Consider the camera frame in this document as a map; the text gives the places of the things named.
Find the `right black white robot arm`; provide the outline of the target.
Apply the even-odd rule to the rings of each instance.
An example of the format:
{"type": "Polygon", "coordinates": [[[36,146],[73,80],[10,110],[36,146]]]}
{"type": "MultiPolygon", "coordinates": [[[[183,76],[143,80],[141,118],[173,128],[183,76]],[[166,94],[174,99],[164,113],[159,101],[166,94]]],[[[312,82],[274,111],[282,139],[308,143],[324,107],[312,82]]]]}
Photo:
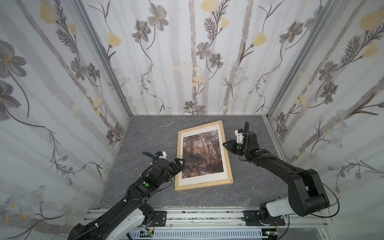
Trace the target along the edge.
{"type": "Polygon", "coordinates": [[[243,129],[235,131],[237,138],[223,143],[232,154],[244,157],[244,161],[270,171],[288,186],[288,196],[260,205],[258,220],[271,224],[282,216],[296,214],[300,217],[324,210],[330,201],[319,174],[290,165],[270,151],[259,147],[257,135],[243,129]]]}

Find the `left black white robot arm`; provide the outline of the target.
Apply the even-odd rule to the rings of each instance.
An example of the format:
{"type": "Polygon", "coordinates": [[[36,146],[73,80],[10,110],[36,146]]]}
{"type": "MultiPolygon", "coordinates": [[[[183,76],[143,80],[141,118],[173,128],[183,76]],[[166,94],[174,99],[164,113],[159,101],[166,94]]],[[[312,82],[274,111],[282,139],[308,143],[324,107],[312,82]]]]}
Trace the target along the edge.
{"type": "Polygon", "coordinates": [[[147,218],[153,210],[147,201],[160,191],[162,184],[171,181],[183,171],[186,161],[176,158],[169,162],[166,152],[161,151],[142,154],[151,158],[152,162],[127,188],[122,199],[96,220],[87,225],[77,224],[73,227],[68,236],[69,240],[106,240],[135,210],[144,209],[144,218],[147,218]]]}

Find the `white photo paper sheet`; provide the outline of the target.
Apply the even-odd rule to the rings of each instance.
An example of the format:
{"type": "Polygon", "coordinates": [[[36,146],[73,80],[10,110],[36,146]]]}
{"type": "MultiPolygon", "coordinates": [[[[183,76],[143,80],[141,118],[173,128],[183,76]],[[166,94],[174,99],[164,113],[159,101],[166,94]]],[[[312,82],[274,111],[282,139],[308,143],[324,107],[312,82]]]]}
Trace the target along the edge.
{"type": "Polygon", "coordinates": [[[183,159],[186,160],[183,179],[223,172],[218,131],[184,137],[183,159]]]}

